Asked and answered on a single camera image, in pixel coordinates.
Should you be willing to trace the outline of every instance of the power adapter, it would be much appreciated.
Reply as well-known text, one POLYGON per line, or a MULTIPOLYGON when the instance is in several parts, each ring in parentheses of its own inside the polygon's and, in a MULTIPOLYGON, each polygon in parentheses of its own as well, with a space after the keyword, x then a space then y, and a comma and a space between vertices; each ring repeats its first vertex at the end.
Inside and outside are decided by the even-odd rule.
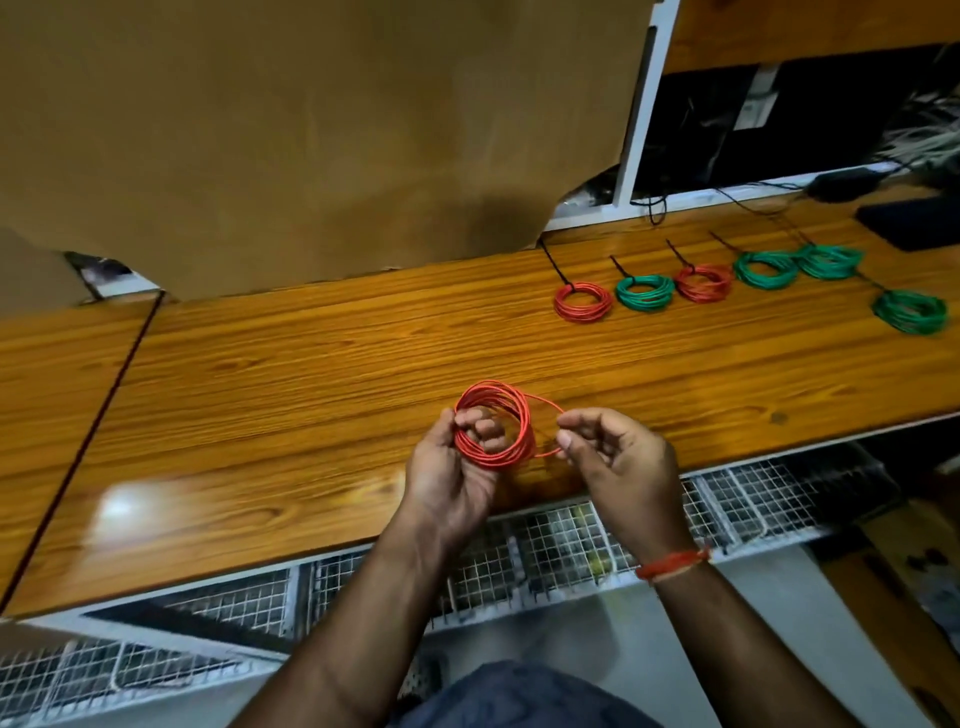
POLYGON ((887 177, 863 167, 826 172, 814 178, 806 188, 806 196, 821 203, 848 203, 873 192, 887 177))

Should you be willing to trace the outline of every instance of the green wire coil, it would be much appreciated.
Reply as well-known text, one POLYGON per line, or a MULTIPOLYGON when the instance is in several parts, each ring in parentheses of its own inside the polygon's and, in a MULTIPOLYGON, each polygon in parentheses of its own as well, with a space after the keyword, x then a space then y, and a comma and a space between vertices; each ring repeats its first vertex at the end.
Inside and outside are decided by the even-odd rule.
POLYGON ((884 291, 871 309, 880 320, 904 333, 929 336, 947 325, 947 303, 914 291, 884 291))
POLYGON ((797 279, 800 269, 790 253, 744 253, 733 264, 733 272, 749 286, 763 291, 786 288, 797 279), (751 269, 751 263, 763 263, 777 271, 769 276, 751 269))
POLYGON ((794 257, 800 269, 811 278, 843 280, 856 273, 856 266, 863 259, 863 253, 842 245, 807 243, 794 257))
POLYGON ((673 299, 676 285, 667 276, 629 276, 616 285, 616 299, 633 311, 660 311, 673 299), (635 285, 650 286, 649 291, 632 291, 635 285))

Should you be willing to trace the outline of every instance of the wire coil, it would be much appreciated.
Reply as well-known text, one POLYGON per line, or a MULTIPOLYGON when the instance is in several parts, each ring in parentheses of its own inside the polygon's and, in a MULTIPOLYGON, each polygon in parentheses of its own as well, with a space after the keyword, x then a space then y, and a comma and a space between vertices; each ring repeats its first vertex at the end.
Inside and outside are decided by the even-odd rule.
POLYGON ((694 265, 669 240, 666 244, 673 255, 684 265, 674 277, 677 291, 688 301, 694 303, 716 303, 723 301, 733 285, 733 271, 727 265, 694 265))
POLYGON ((844 280, 856 274, 863 253, 842 245, 817 245, 807 241, 794 257, 800 269, 811 278, 844 280))
POLYGON ((947 325, 947 303, 914 291, 884 290, 871 309, 881 321, 904 333, 929 336, 947 325))
POLYGON ((574 283, 562 285, 553 297, 553 309, 564 321, 574 324, 589 324, 599 321, 613 308, 613 296, 606 288, 596 283, 578 280, 574 283), (574 293, 587 293, 596 299, 591 305, 571 305, 566 299, 574 293))
POLYGON ((558 412, 563 412, 558 404, 550 400, 528 395, 496 379, 484 379, 469 387, 457 400, 453 407, 454 412, 471 407, 488 407, 498 410, 517 421, 519 432, 516 439, 500 452, 486 452, 482 445, 471 440, 462 429, 458 429, 453 436, 454 446, 471 463, 488 470, 504 470, 533 457, 547 457, 560 452, 560 449, 556 448, 537 454, 537 441, 531 425, 530 405, 527 400, 546 402, 558 412))
POLYGON ((631 276, 620 265, 612 255, 610 260, 623 276, 623 279, 616 285, 616 299, 623 303, 632 311, 653 311, 664 310, 673 300, 673 292, 677 287, 673 279, 667 276, 631 276), (632 291, 634 286, 648 286, 649 291, 632 291))
POLYGON ((733 264, 733 272, 739 280, 753 288, 759 288, 763 291, 776 291, 786 288, 796 280, 797 275, 800 274, 800 269, 797 267, 793 255, 774 251, 769 253, 744 253, 733 264), (776 273, 773 275, 758 273, 750 267, 754 263, 769 266, 776 273))

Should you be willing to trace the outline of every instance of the wooden table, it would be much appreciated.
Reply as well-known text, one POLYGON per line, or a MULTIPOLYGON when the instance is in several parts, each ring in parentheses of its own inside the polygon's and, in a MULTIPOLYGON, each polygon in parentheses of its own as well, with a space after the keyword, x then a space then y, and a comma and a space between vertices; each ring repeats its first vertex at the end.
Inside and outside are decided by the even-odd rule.
MULTIPOLYGON (((891 287, 960 306, 960 250, 902 254, 851 206, 797 203, 819 242, 867 252, 891 287)), ((573 279, 671 274, 668 235, 698 262, 793 249, 732 206, 553 235, 573 279)), ((960 326, 929 337, 875 318, 860 279, 801 277, 658 314, 617 305, 566 323, 541 251, 211 302, 163 306, 47 529, 8 615, 33 615, 374 538, 410 448, 473 382, 504 379, 565 408, 617 407, 666 435, 685 470, 960 410, 960 326)), ((552 414, 534 408, 541 439, 552 414)), ((497 506, 571 496, 558 461, 524 468, 497 506)))
POLYGON ((151 297, 0 321, 4 602, 153 307, 151 297))

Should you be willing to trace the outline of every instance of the person's right hand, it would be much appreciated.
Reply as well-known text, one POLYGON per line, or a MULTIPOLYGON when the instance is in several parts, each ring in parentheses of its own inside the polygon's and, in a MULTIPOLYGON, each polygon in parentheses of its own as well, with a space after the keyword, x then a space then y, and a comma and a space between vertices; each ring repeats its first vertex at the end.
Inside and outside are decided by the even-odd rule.
POLYGON ((603 523, 640 564, 697 547, 670 443, 603 407, 571 409, 557 425, 560 456, 580 471, 603 523))

